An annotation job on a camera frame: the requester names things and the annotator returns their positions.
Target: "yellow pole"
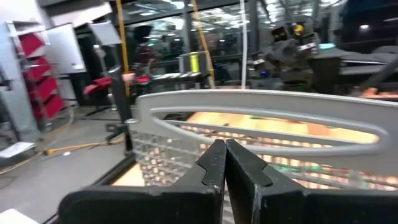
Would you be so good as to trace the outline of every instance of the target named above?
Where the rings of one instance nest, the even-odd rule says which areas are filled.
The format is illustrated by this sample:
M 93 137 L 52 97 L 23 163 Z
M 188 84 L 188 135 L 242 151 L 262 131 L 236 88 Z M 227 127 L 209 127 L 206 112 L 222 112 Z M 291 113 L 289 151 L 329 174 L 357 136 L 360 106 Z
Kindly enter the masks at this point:
M 127 73 L 129 72 L 129 62 L 127 61 L 126 35 L 124 34 L 124 20 L 121 0 L 116 0 L 116 7 L 118 9 L 120 38 L 122 39 L 123 67 L 124 73 Z

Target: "gray floor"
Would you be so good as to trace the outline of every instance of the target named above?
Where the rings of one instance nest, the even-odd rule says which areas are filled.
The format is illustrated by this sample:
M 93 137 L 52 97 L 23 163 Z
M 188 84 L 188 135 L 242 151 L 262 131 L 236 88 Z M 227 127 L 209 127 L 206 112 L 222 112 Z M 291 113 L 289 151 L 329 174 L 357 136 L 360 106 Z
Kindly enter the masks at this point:
M 106 122 L 75 121 L 52 148 L 103 141 Z M 0 176 L 0 213 L 15 208 L 39 223 L 45 221 L 68 192 L 92 184 L 121 161 L 123 146 L 82 149 L 51 159 L 43 156 Z

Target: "concrete floor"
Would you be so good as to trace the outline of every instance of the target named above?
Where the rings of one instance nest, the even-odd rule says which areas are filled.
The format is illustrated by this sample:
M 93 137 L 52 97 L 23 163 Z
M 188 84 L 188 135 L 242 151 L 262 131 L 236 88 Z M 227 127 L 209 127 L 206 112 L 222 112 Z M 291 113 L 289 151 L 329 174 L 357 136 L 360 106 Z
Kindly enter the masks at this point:
M 77 120 L 51 148 L 102 142 L 109 121 Z M 46 138 L 51 141 L 54 136 Z M 124 158 L 124 145 L 96 147 L 68 156 L 40 156 L 0 176 L 0 213 L 14 208 L 42 223 L 56 211 L 67 193 L 92 184 Z

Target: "red storage bin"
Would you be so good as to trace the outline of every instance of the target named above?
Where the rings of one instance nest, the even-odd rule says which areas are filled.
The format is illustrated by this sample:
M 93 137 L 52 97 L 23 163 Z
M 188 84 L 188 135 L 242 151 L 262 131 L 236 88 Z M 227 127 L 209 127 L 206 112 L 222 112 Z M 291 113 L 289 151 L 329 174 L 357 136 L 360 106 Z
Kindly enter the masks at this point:
M 33 114 L 36 118 L 44 118 L 43 111 L 40 110 L 40 107 L 37 103 L 32 104 L 33 106 Z M 63 101 L 58 95 L 52 95 L 49 100 L 45 103 L 44 109 L 47 112 L 47 116 L 49 119 L 53 118 L 59 111 L 63 108 Z
M 25 34 L 19 37 L 22 49 L 27 58 L 44 54 L 45 43 L 38 33 Z
M 51 65 L 44 57 L 39 57 L 29 68 L 24 71 L 24 78 L 28 81 L 38 82 L 44 76 L 50 75 Z
M 37 84 L 37 88 L 29 91 L 30 100 L 40 100 L 45 102 L 57 89 L 57 82 L 53 77 L 47 77 Z

